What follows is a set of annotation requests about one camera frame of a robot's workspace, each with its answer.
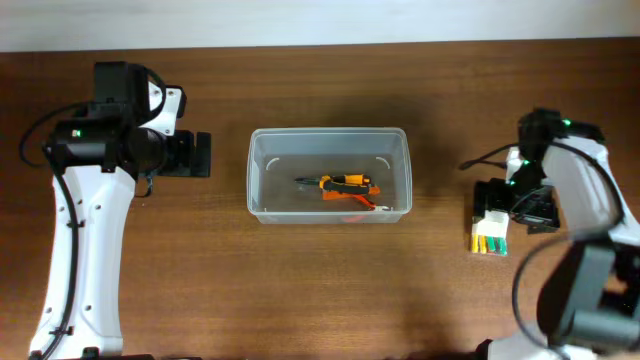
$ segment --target clear plastic container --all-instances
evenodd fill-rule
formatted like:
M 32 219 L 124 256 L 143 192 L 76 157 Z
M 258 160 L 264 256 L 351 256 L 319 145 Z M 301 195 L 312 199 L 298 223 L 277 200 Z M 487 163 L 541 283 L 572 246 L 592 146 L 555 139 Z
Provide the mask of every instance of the clear plastic container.
M 380 194 L 370 211 L 353 198 L 323 200 L 298 177 L 366 174 Z M 399 128 L 258 129 L 251 136 L 247 207 L 263 224 L 394 223 L 411 210 L 411 160 Z

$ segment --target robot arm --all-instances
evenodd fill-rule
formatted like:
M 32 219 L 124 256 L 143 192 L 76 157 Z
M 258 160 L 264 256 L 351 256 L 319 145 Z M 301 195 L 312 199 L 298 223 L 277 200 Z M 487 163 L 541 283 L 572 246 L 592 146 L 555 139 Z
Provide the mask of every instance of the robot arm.
M 147 178 L 150 194 L 156 175 L 209 176 L 210 135 L 198 133 L 195 146 L 191 132 L 175 130 L 186 105 L 180 87 L 140 65 L 97 63 L 95 97 L 44 148 L 62 181 L 54 177 L 53 255 L 31 359 L 121 353 L 120 256 L 137 179 Z
M 640 348 L 640 226 L 613 180 L 603 142 L 597 127 L 537 109 L 520 120 L 507 179 L 477 184 L 475 204 L 476 215 L 515 212 L 517 205 L 525 210 L 517 211 L 516 221 L 530 230 L 554 230 L 559 221 L 549 189 L 556 189 L 573 244 L 541 291 L 538 326 L 551 347 L 598 354 Z M 610 275 L 627 289 L 607 290 Z M 494 345 L 504 348 L 504 342 Z M 554 357 L 538 349 L 523 358 Z

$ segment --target white wall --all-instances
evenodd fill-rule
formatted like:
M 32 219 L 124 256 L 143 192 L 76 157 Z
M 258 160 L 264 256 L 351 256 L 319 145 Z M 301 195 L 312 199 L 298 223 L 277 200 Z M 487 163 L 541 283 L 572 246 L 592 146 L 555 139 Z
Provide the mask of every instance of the white wall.
M 640 35 L 640 0 L 0 0 L 0 51 Z

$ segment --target wooden table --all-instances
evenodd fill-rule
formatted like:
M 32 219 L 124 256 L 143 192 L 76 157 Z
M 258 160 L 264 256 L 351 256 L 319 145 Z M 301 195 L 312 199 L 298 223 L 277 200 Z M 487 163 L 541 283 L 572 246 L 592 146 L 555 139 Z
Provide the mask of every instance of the wooden table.
M 51 173 L 19 162 L 18 139 L 39 115 L 90 99 L 92 64 L 112 60 L 183 86 L 179 127 L 213 137 L 211 178 L 159 178 L 151 198 L 131 205 L 120 276 L 125 354 L 383 359 L 510 335 L 515 267 L 545 236 L 513 225 L 509 257 L 469 254 L 473 184 L 504 174 L 456 166 L 516 140 L 517 120 L 534 106 L 603 128 L 618 184 L 640 214 L 638 38 L 1 54 L 3 359 L 27 354 L 54 220 Z M 246 207 L 250 135 L 293 126 L 403 128 L 412 211 L 394 225 L 258 223 Z M 562 252 L 528 270 L 528 319 Z

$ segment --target yellow battery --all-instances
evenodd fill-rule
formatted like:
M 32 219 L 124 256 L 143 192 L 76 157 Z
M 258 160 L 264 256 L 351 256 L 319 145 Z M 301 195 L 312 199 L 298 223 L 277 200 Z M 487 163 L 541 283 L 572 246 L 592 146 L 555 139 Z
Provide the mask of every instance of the yellow battery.
M 477 253 L 479 250 L 478 248 L 478 234 L 473 234 L 473 237 L 471 238 L 471 252 Z
M 487 253 L 487 237 L 486 236 L 480 236 L 480 253 L 481 254 Z

